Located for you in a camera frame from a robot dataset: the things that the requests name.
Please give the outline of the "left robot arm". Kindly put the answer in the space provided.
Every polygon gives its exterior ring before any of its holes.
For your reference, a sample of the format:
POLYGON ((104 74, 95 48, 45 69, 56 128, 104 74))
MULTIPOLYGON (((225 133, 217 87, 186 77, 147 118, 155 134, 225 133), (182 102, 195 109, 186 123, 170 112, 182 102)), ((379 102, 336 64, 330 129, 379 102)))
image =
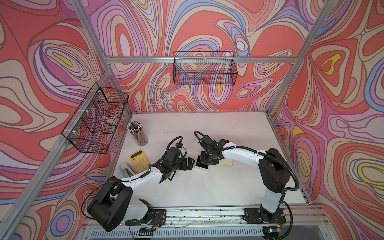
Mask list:
POLYGON ((87 213, 106 232, 111 232, 122 222, 151 225, 155 219, 162 225, 164 220, 156 214, 154 207, 144 199, 134 201, 134 196, 166 180, 171 181, 177 171, 191 171, 195 160, 186 158, 186 153, 182 147, 171 147, 141 174, 123 179, 110 177, 89 204, 87 213))

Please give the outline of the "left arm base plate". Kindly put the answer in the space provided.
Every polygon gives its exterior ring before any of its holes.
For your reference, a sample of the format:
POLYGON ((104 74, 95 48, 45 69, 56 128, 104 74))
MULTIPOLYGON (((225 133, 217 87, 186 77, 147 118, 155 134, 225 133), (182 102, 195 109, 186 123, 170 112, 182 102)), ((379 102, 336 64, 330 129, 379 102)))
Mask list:
POLYGON ((153 209, 140 220, 129 220, 125 222, 126 226, 153 226, 161 227, 166 223, 167 210, 166 209, 153 209))

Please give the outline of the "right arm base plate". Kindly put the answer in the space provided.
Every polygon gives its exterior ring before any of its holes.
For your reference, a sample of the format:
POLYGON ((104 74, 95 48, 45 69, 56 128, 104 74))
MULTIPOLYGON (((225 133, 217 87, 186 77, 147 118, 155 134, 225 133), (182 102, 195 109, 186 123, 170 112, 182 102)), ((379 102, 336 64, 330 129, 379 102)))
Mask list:
POLYGON ((242 215, 247 224, 283 225, 287 222, 282 208, 270 213, 263 208, 245 208, 242 215))

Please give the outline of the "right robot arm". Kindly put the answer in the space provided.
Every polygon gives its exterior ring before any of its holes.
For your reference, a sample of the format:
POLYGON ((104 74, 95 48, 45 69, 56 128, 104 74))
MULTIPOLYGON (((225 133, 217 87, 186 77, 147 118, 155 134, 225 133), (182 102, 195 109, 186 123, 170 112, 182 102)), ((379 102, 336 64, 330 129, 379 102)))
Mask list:
POLYGON ((298 177, 279 151, 274 148, 263 152, 236 145, 224 139, 216 142, 208 135, 197 137, 197 139, 204 149, 200 160, 205 165, 217 165, 220 160, 227 159, 259 169, 266 188, 263 202, 257 213, 259 223, 274 223, 286 193, 300 188, 298 177))

